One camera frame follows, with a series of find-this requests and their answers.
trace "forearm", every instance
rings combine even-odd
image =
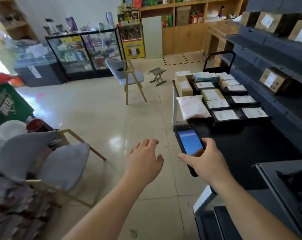
[[[230,175],[214,189],[225,206],[243,240],[300,239],[277,217],[246,192]]]
[[[63,240],[116,240],[144,186],[125,175]]]

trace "wooden desk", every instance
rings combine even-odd
[[[205,56],[218,51],[231,51],[233,44],[224,39],[227,35],[235,35],[239,32],[239,26],[233,24],[231,20],[223,20],[208,24],[208,32],[204,48]],[[214,62],[214,67],[220,66],[221,59],[217,58]]]

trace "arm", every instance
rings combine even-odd
[[[160,173],[162,155],[155,157],[155,139],[131,150],[124,177],[62,240],[116,240],[133,204]]]
[[[207,147],[196,156],[180,158],[221,196],[243,240],[298,240],[278,218],[246,192],[233,178],[213,139],[203,138]]]

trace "blue phone screen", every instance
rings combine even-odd
[[[199,137],[193,129],[179,131],[178,134],[188,155],[194,154],[196,151],[203,148]]]

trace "gray seat cushion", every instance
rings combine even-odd
[[[89,152],[86,142],[57,148],[46,159],[37,179],[66,191],[73,189],[85,169]]]
[[[143,82],[144,81],[144,75],[141,71],[134,71],[135,76],[137,77],[137,80],[139,82]],[[119,80],[121,85],[125,85],[125,79],[120,79]],[[129,77],[128,77],[128,85],[132,85],[135,84],[135,80],[133,78],[132,73],[129,73]]]

